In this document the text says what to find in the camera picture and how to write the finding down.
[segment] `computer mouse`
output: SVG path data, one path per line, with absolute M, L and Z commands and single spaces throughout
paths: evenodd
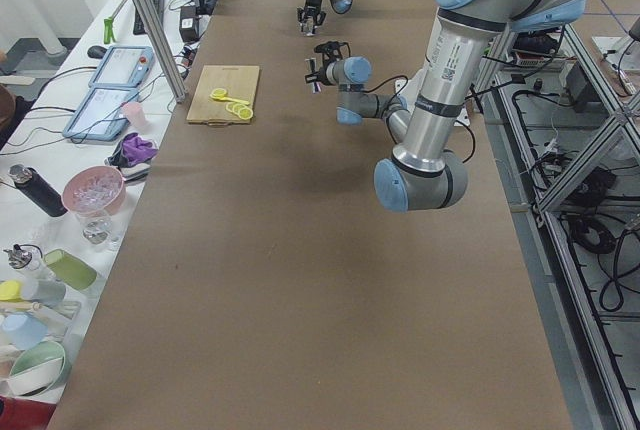
M 89 47 L 89 50 L 87 50 L 89 58 L 102 58 L 105 53 L 107 53 L 107 49 L 100 45 L 93 45 L 92 47 Z

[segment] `white bowl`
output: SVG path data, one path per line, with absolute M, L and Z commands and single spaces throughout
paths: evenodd
M 14 395 L 26 395 L 36 390 L 44 390 L 58 379 L 63 365 L 62 357 L 48 360 L 11 375 L 7 378 L 7 385 Z

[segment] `black water bottle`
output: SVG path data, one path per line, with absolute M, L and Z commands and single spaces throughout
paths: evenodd
M 24 193 L 36 205 L 52 217 L 59 217 L 67 209 L 62 205 L 62 198 L 44 178 L 31 167 L 13 165 L 9 169 L 9 176 L 16 188 Z

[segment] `pink bowl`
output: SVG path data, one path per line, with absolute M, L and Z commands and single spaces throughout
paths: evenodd
M 115 214 L 126 196 L 124 179 L 115 167 L 99 165 L 73 177 L 62 192 L 62 204 L 70 212 L 88 214 L 106 210 Z

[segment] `yellow cup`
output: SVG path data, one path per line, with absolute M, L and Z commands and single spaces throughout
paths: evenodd
M 20 288 L 22 282 L 18 280 L 6 280 L 0 283 L 0 301 L 3 302 L 21 302 Z

